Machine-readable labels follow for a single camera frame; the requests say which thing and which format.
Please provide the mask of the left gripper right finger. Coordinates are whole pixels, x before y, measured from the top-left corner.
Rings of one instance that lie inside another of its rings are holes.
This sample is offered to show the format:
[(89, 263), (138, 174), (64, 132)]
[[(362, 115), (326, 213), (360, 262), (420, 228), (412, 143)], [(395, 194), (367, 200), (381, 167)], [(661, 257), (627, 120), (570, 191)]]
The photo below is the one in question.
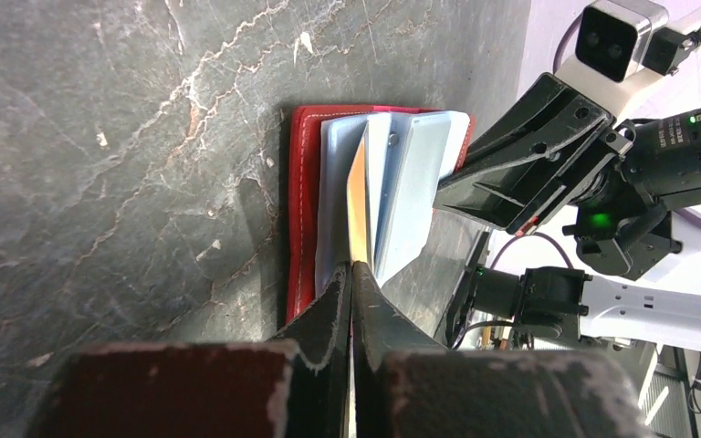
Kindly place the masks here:
[(616, 363), (582, 351), (451, 350), (352, 267), (360, 437), (649, 437)]

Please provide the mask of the gold striped credit card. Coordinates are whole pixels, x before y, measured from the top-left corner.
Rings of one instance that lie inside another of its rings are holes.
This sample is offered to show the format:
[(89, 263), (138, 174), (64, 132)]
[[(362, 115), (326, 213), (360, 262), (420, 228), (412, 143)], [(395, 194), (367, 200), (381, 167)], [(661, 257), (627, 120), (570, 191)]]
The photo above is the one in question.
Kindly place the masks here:
[(346, 183), (347, 224), (350, 259), (370, 262), (366, 189), (366, 146), (361, 139)]

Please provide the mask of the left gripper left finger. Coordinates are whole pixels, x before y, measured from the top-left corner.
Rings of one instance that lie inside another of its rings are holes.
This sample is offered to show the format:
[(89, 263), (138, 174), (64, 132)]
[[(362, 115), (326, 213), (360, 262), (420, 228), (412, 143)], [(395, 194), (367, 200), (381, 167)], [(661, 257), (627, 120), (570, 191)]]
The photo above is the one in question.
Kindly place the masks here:
[(344, 437), (351, 266), (260, 342), (114, 342), (78, 350), (30, 437)]

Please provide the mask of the red card holder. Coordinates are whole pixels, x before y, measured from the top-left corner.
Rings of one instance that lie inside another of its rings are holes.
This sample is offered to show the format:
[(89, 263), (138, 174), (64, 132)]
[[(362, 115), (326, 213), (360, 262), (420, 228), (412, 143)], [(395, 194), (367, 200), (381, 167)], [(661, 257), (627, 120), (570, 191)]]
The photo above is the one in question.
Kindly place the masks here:
[(286, 320), (350, 258), (346, 185), (361, 160), (371, 269), (382, 286), (426, 245), (439, 181), (462, 167), (475, 125), (460, 111), (382, 105), (296, 108), (289, 147)]

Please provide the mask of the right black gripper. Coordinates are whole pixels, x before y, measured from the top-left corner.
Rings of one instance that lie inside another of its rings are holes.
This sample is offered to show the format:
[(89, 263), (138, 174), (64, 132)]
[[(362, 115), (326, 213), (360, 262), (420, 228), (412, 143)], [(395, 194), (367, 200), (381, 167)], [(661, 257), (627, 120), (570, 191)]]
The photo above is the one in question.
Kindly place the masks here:
[(613, 160), (614, 116), (544, 73), (439, 182), (434, 206), (510, 235), (576, 206), (576, 255), (606, 276), (636, 280), (684, 245), (673, 213), (701, 204), (701, 108), (625, 120), (631, 149)]

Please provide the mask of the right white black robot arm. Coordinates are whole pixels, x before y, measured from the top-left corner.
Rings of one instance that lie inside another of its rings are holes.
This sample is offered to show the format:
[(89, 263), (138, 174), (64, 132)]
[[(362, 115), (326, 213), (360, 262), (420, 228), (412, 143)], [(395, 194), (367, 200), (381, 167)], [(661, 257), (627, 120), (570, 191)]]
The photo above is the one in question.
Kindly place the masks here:
[(513, 340), (631, 339), (701, 352), (701, 289), (640, 287), (666, 256), (689, 253), (673, 214), (701, 204), (701, 109), (664, 119), (618, 120), (596, 99), (550, 73), (468, 149), (440, 182), (438, 209), (519, 239), (565, 206), (564, 235), (582, 268), (530, 268), (522, 276), (471, 255), (441, 322), (456, 348), (472, 311), (508, 327)]

